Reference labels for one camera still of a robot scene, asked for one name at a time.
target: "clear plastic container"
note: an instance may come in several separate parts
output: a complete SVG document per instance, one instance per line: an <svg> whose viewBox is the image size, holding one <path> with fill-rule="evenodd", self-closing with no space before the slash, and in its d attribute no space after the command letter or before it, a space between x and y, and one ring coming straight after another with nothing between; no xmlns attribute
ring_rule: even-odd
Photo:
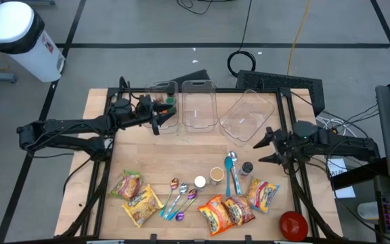
<svg viewBox="0 0 390 244"><path fill-rule="evenodd" d="M216 85L212 81L185 81L183 124L188 132L208 132L217 124Z"/></svg>
<svg viewBox="0 0 390 244"><path fill-rule="evenodd" d="M237 146L243 146L274 110L274 105L257 92L246 90L233 107L219 119L221 133Z"/></svg>
<svg viewBox="0 0 390 244"><path fill-rule="evenodd" d="M171 110L175 110L174 116L169 118L159 127L159 133L175 133L179 123L179 86L175 81L159 81L149 84L145 88L146 95L150 95L153 100L174 104ZM145 127L151 127L149 123L144 123Z"/></svg>

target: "gray floor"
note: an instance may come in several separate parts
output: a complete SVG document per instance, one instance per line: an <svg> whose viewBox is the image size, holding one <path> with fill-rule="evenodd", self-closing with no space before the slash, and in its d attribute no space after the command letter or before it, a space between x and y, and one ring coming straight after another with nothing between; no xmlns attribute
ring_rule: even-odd
<svg viewBox="0 0 390 244"><path fill-rule="evenodd" d="M79 0L56 0L56 6L32 3L56 43L65 43ZM390 26L390 0L378 0ZM197 10L206 3L195 2ZM87 0L74 43L238 43L241 41L248 1L214 3L209 12L195 16L171 0ZM246 42L292 43L305 2L254 0ZM313 0L299 43L389 43L370 1ZM166 81L207 69L218 87L233 87L236 79L226 67L235 48L83 49L68 53L64 76L48 118L81 117L91 88L117 86L123 75L134 87ZM250 48L257 70L285 74L289 49ZM374 87L390 83L389 49L296 49L291 75L322 79L326 110L350 117L375 104ZM25 152L18 148L17 126L38 119L49 84L41 83L9 59L16 84L0 83L0 223ZM242 57L235 69L248 69ZM380 145L378 117L360 125ZM50 155L56 150L39 152ZM33 161L6 241L53 236L62 200L62 184L70 157ZM352 209L373 201L371 182L355 186L357 198L342 200ZM374 234L339 207L346 237L373 241Z"/></svg>

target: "plastic bin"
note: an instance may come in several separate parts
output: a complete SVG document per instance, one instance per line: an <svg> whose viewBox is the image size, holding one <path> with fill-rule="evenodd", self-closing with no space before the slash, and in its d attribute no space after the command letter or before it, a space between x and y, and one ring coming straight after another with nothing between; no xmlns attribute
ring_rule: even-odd
<svg viewBox="0 0 390 244"><path fill-rule="evenodd" d="M237 146L243 146L274 110L274 105L257 92L246 90L233 107L219 119L221 133Z"/></svg>
<svg viewBox="0 0 390 244"><path fill-rule="evenodd" d="M66 60L46 33L38 13L15 1L0 5L0 52L42 82L57 81Z"/></svg>
<svg viewBox="0 0 390 244"><path fill-rule="evenodd" d="M212 81L185 81L183 124L188 132L208 132L217 124L216 85Z"/></svg>
<svg viewBox="0 0 390 244"><path fill-rule="evenodd" d="M169 118L163 125L159 127L159 133L169 134L175 133L179 123L179 86L175 81L159 81L149 84L145 88L145 93L150 95L153 100L162 103L172 103L174 107L171 110L175 111L175 115ZM144 123L145 127L151 127L149 123Z"/></svg>

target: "blue spoon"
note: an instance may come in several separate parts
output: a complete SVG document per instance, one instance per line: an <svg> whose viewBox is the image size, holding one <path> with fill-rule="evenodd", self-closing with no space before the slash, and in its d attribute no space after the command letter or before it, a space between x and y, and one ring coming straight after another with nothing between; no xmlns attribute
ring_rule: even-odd
<svg viewBox="0 0 390 244"><path fill-rule="evenodd" d="M230 172L231 168L233 168L233 160L230 157L225 158L225 168L227 169L227 197L231 196L231 189L230 189Z"/></svg>

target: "instant noodle packet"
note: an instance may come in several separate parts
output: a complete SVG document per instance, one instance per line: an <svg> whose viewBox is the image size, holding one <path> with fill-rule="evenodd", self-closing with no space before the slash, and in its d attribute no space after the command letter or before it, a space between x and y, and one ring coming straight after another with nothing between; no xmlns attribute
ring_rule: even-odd
<svg viewBox="0 0 390 244"><path fill-rule="evenodd" d="M279 185L271 184L252 177L247 196L249 202L251 203L251 207L262 213L268 213L269 205L278 189Z"/></svg>
<svg viewBox="0 0 390 244"><path fill-rule="evenodd" d="M142 224L158 209L163 208L163 204L154 194L150 185L141 191L130 202L123 205L133 223L140 228Z"/></svg>
<svg viewBox="0 0 390 244"><path fill-rule="evenodd" d="M111 195L130 201L142 185L142 176L139 172L123 171L123 179L111 190Z"/></svg>
<svg viewBox="0 0 390 244"><path fill-rule="evenodd" d="M234 225L222 203L222 195L213 197L206 205L200 206L198 210L207 218L211 236L224 232Z"/></svg>
<svg viewBox="0 0 390 244"><path fill-rule="evenodd" d="M255 219L255 216L252 213L251 204L245 196L229 197L227 201L225 201L225 205L230 214L231 221L238 226Z"/></svg>

